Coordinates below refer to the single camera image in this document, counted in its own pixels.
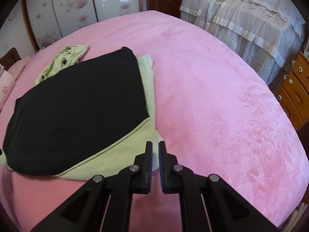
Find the pillow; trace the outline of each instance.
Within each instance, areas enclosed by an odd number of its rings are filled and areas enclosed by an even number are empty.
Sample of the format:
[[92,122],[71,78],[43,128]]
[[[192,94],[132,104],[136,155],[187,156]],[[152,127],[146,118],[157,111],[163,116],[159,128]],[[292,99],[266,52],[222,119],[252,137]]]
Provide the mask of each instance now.
[[6,70],[3,71],[0,77],[0,112],[9,97],[13,87],[15,85],[15,79]]
[[30,60],[31,60],[31,57],[27,56],[23,58],[22,60],[17,61],[7,70],[7,72],[11,74],[16,81]]

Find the pink fuzzy blanket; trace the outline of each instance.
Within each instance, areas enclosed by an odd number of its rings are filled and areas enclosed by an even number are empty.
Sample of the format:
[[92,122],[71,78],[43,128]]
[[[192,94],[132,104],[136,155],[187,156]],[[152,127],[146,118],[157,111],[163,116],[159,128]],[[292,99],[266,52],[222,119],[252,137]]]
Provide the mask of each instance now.
[[[154,60],[157,130],[167,151],[195,173],[219,174],[275,225],[302,199],[309,181],[305,151],[267,85],[238,55],[204,30],[147,11],[109,19],[36,54],[0,114],[0,144],[15,99],[66,45],[89,44],[84,60],[122,46]],[[84,182],[26,177],[0,168],[0,199],[23,232]],[[158,171],[150,195],[133,197],[131,232],[181,231],[177,195],[163,195]]]

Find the drawer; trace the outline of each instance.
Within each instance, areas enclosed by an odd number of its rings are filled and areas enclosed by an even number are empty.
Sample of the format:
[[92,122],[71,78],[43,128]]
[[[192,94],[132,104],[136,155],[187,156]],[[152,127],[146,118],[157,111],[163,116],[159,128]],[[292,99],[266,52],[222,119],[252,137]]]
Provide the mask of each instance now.
[[304,123],[307,122],[309,119],[309,95],[292,72],[289,74],[282,88],[295,105],[302,121]]
[[297,58],[293,73],[297,76],[307,93],[309,93],[309,64],[301,54]]
[[276,94],[276,98],[278,99],[281,107],[287,114],[294,128],[296,130],[299,129],[303,125],[302,118],[300,117],[298,111],[296,110],[295,105],[292,103],[291,99],[288,97],[288,95],[282,88],[280,88],[280,90]]

